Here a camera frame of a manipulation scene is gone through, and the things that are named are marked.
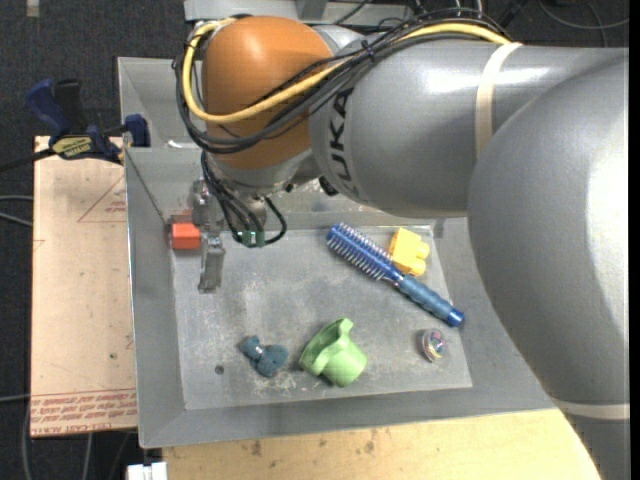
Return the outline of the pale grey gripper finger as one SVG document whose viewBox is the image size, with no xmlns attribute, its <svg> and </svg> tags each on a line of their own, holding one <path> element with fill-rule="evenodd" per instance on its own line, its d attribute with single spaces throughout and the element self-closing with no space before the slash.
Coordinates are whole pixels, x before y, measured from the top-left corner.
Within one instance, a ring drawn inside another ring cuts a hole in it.
<svg viewBox="0 0 640 480">
<path fill-rule="evenodd" d="M 199 267 L 199 281 L 198 290 L 201 294 L 209 293 L 210 279 L 208 274 L 208 257 L 209 257 L 209 239 L 204 237 L 200 243 L 200 267 Z"/>
<path fill-rule="evenodd" d="M 215 291 L 222 284 L 222 274 L 226 250 L 219 236 L 208 238 L 208 282 L 209 291 Z"/>
</svg>

